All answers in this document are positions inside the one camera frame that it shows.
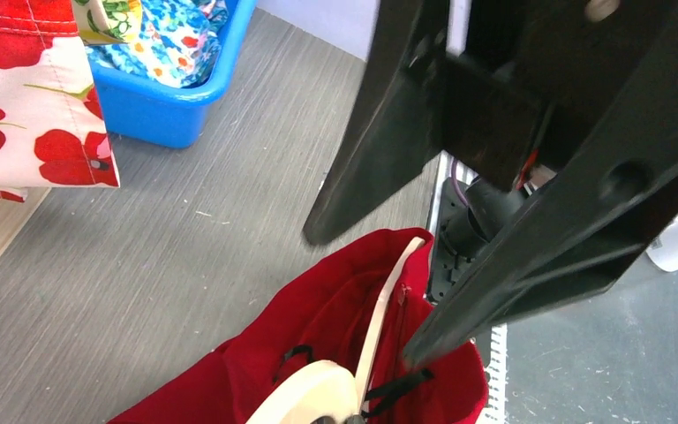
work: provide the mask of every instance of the gray wood grain surface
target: gray wood grain surface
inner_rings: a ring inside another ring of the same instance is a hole
[[[112,418],[325,255],[300,227],[362,71],[257,11],[196,145],[116,137],[122,189],[51,192],[0,260],[0,424]],[[428,168],[341,243],[424,225],[432,190]]]

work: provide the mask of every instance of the blue floral fabric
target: blue floral fabric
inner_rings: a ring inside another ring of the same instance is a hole
[[[170,87],[207,80],[227,22],[223,0],[142,0],[139,38],[128,44],[87,46],[89,60]]]

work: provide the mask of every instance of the red and white floral fabric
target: red and white floral fabric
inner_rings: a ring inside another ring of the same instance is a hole
[[[32,186],[118,187],[70,0],[0,0],[0,198]]]

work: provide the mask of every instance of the stitching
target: stitching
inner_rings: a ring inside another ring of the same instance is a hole
[[[30,35],[77,35],[79,31],[31,31],[29,29],[15,29],[0,26],[0,33],[30,34]]]
[[[25,0],[27,3],[27,9],[30,11],[30,16],[34,18],[34,13],[33,13],[33,6],[30,4],[30,0]],[[42,43],[42,47],[45,49],[47,52],[48,46],[45,44],[45,39],[42,37],[42,33],[40,32],[40,28],[37,26],[37,23],[35,25],[35,30],[37,30],[38,35],[40,36],[40,41]],[[50,59],[50,53],[47,53],[45,56],[48,59],[48,65],[50,66],[50,70],[53,71],[53,75],[56,77],[56,82],[58,83],[58,86],[61,87],[61,91],[66,91],[64,89],[64,83],[61,82],[61,79],[58,77],[58,72],[56,72],[56,67],[53,65],[53,61]],[[69,111],[69,115],[72,117],[72,122],[74,123],[74,132],[76,135],[80,135],[79,132],[79,125],[77,125],[77,120],[74,117],[74,112],[72,110],[72,106],[69,104],[69,101],[66,100],[66,96],[62,96],[64,98],[64,103],[66,103],[66,109]],[[92,164],[89,162],[89,158],[87,157],[87,152],[84,149],[84,143],[81,139],[79,139],[79,143],[82,144],[82,155],[84,155],[84,160],[85,163],[87,164],[87,170],[89,171],[89,176],[92,177],[92,183],[94,186],[97,186],[97,180],[94,179],[94,174],[92,173]]]
[[[41,24],[73,24],[73,20],[41,20],[41,19],[25,19],[25,18],[12,18],[11,16],[0,16],[0,19],[7,20],[22,20],[25,22],[39,22]]]

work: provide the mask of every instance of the red cloth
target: red cloth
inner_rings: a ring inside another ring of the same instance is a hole
[[[381,332],[372,386],[405,375],[400,353],[433,307],[423,299],[433,236],[422,229],[381,230],[329,255],[281,289],[239,336],[111,424],[242,424],[278,385],[305,365],[298,355],[280,367],[296,345],[310,345],[317,360],[354,372],[370,317],[388,274],[414,237],[426,244],[404,266]],[[428,369],[418,385],[374,424],[474,424],[487,400],[484,369],[468,343]]]

